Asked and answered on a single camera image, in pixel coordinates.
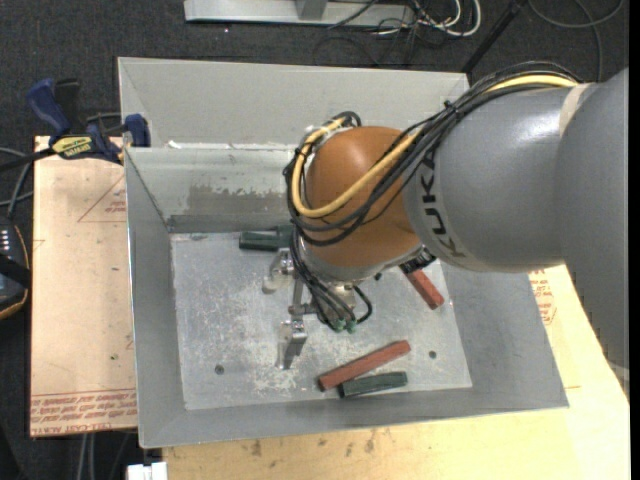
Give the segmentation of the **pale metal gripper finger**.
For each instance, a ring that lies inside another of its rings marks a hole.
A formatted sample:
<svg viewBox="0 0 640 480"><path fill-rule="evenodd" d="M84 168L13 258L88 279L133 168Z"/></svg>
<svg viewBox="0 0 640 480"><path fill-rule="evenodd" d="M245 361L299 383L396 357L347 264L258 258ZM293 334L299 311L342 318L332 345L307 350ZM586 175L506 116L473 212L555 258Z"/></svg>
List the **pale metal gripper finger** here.
<svg viewBox="0 0 640 480"><path fill-rule="evenodd" d="M278 331L278 347L276 367L288 370L298 357L307 341L308 333L302 319L292 319L280 324Z"/></svg>
<svg viewBox="0 0 640 480"><path fill-rule="evenodd" d="M293 260L288 248L281 248L272 260L267 275L263 278L262 292L273 294L288 287L293 279Z"/></svg>

